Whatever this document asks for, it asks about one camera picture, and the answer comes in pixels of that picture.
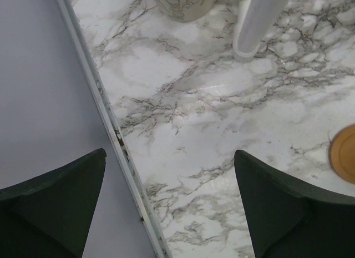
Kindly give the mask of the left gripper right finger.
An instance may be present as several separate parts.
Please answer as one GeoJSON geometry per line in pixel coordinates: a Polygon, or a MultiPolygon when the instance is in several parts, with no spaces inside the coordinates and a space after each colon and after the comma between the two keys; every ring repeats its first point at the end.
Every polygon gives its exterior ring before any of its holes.
{"type": "Polygon", "coordinates": [[[354,257],[354,198],[279,171],[243,150],[237,184],[256,257],[354,257]]]}

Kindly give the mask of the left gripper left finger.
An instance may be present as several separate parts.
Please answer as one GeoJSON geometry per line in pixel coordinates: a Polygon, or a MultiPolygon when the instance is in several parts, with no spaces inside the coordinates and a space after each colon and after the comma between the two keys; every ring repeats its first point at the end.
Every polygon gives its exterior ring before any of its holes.
{"type": "Polygon", "coordinates": [[[1,257],[82,257],[105,173],[100,148],[1,189],[1,257]]]}

